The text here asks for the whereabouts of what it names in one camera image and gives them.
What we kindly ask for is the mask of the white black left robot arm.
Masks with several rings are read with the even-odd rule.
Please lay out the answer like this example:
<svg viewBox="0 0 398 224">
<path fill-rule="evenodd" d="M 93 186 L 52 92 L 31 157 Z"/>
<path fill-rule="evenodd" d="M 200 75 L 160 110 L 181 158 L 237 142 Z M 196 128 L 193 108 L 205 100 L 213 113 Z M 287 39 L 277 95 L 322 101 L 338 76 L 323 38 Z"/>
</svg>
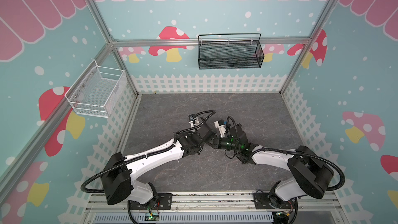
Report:
<svg viewBox="0 0 398 224">
<path fill-rule="evenodd" d="M 202 124 L 196 129 L 178 132 L 165 144 L 148 151 L 128 156 L 120 152 L 112 155 L 104 168 L 106 173 L 101 176 L 107 204 L 129 200 L 152 208 L 159 200 L 154 185 L 137 179 L 163 164 L 199 153 L 216 136 L 208 125 Z"/>
</svg>

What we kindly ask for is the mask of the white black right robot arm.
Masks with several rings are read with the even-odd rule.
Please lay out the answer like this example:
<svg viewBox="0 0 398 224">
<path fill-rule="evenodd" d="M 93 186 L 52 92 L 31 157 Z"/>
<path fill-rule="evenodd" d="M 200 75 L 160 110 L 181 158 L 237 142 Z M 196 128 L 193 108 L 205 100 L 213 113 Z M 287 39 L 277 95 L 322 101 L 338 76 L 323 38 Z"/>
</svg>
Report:
<svg viewBox="0 0 398 224">
<path fill-rule="evenodd" d="M 289 171 L 291 178 L 276 182 L 269 191 L 272 200 L 287 202 L 303 196 L 321 199 L 334 177 L 331 163 L 316 156 L 308 147 L 282 150 L 257 145 L 247 140 L 240 125 L 215 135 L 208 144 L 215 149 L 233 151 L 243 164 L 268 165 Z"/>
</svg>

